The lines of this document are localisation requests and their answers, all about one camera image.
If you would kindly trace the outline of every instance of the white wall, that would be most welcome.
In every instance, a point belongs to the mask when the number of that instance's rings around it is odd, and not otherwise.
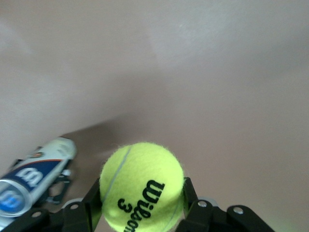
[[[1,173],[103,122],[75,138],[68,198],[118,145],[147,140],[222,209],[308,231],[308,12],[307,0],[1,1]]]

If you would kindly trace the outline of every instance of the yellow tennis ball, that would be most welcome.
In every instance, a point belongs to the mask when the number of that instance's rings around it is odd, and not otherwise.
[[[181,165],[164,147],[124,146],[103,167],[102,212],[117,232],[166,232],[182,215],[183,183]]]

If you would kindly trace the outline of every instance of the can label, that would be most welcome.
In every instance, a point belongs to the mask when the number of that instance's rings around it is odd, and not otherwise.
[[[6,174],[3,179],[14,180],[31,192],[60,162],[61,159],[28,163]]]
[[[0,179],[0,216],[18,217],[28,211],[75,155],[74,142],[58,137],[14,166]]]

